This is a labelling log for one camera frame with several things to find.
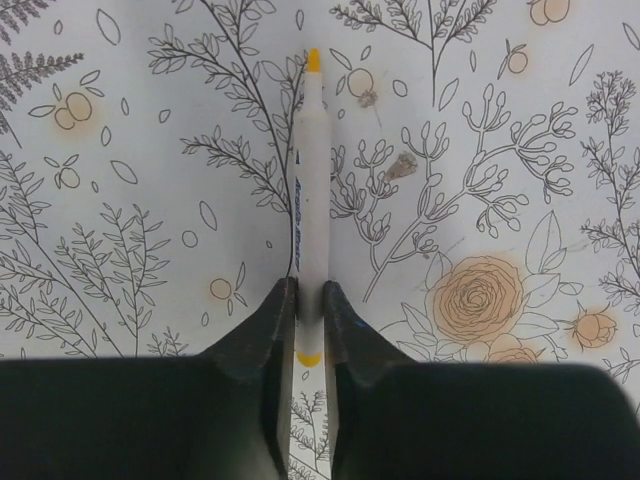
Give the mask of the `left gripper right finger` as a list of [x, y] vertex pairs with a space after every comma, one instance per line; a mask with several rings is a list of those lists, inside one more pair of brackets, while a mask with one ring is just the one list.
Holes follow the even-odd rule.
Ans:
[[635, 479], [639, 423], [580, 364], [418, 362], [324, 288], [335, 479]]

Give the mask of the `floral tablecloth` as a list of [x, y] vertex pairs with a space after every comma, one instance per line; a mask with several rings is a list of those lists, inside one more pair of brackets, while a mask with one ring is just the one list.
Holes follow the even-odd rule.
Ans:
[[324, 288], [295, 352], [313, 48], [324, 288], [418, 362], [598, 368], [639, 423], [635, 1], [3, 2], [1, 364], [194, 356], [291, 278], [283, 479], [335, 479]]

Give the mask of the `thin yellow pen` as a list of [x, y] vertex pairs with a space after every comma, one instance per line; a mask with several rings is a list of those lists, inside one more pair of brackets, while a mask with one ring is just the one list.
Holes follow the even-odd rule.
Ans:
[[294, 266], [296, 358], [313, 368], [324, 347], [323, 288], [329, 276], [331, 128], [324, 107], [320, 53], [310, 50], [303, 104], [294, 117]]

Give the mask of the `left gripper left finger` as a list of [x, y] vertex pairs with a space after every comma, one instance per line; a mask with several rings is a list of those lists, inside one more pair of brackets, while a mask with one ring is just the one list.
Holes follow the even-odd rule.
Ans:
[[194, 356], [5, 360], [5, 479], [283, 479], [296, 283]]

